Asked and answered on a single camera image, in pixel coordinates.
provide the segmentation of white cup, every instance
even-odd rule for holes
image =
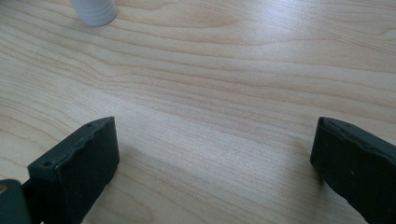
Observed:
[[[71,0],[79,18],[89,26],[102,26],[117,16],[114,0]]]

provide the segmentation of table surface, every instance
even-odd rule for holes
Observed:
[[[84,223],[364,223],[309,162],[318,117],[396,144],[396,2],[0,0],[0,177],[115,116]]]

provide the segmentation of light wood surface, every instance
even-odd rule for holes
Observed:
[[[396,2],[0,0],[0,177],[115,116],[84,223],[364,223],[309,162],[319,116],[396,144]]]

